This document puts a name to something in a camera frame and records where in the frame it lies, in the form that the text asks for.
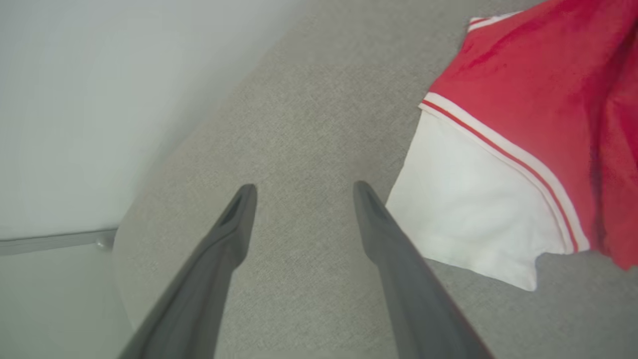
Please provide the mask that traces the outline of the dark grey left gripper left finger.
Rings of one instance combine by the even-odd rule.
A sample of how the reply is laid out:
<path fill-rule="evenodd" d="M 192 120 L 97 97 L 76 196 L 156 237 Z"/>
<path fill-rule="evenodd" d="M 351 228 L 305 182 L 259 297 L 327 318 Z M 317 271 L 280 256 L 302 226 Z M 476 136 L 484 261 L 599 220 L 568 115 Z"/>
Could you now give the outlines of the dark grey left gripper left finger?
<path fill-rule="evenodd" d="M 248 254 L 257 187 L 241 186 L 137 329 L 122 359 L 211 359 L 233 271 Z"/>

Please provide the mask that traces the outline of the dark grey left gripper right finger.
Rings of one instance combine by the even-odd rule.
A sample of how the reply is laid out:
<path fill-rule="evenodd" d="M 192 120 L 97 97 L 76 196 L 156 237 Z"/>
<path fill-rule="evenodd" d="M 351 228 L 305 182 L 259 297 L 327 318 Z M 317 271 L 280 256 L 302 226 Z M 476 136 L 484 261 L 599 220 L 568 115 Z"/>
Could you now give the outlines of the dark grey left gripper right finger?
<path fill-rule="evenodd" d="M 401 359 L 491 359 L 492 353 L 365 181 L 353 185 L 358 229 L 376 265 Z"/>

